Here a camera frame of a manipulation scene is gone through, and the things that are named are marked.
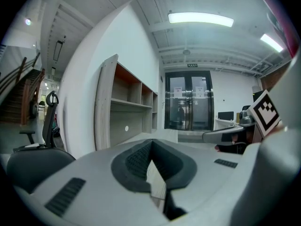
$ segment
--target wooden staircase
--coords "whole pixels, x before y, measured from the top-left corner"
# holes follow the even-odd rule
[[[22,99],[26,80],[33,84],[42,71],[31,70],[10,91],[0,106],[0,121],[21,124]]]
[[[37,104],[40,84],[44,79],[45,70],[33,69],[37,59],[22,64],[0,80],[0,95],[12,83],[15,86],[10,90],[0,105],[0,122],[10,122],[25,125],[30,117],[30,104]],[[28,73],[20,80],[21,74]]]

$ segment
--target doorway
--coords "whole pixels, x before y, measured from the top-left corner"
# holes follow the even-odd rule
[[[209,71],[166,73],[165,128],[213,130],[214,102]]]

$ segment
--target chair armrest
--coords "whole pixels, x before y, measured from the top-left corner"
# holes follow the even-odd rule
[[[36,134],[36,132],[34,130],[21,130],[19,132],[20,134]]]
[[[34,144],[34,141],[32,138],[32,134],[36,134],[36,132],[34,130],[21,130],[19,133],[26,134],[28,136],[30,144]]]

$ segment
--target dark gray cushion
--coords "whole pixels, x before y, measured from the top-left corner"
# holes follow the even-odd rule
[[[8,160],[7,175],[14,185],[32,193],[42,181],[74,160],[69,153],[56,148],[18,151]]]

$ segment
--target paper notice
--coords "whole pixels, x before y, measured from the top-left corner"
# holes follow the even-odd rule
[[[204,87],[196,86],[196,98],[204,98]]]
[[[174,87],[174,98],[182,98],[182,87]]]

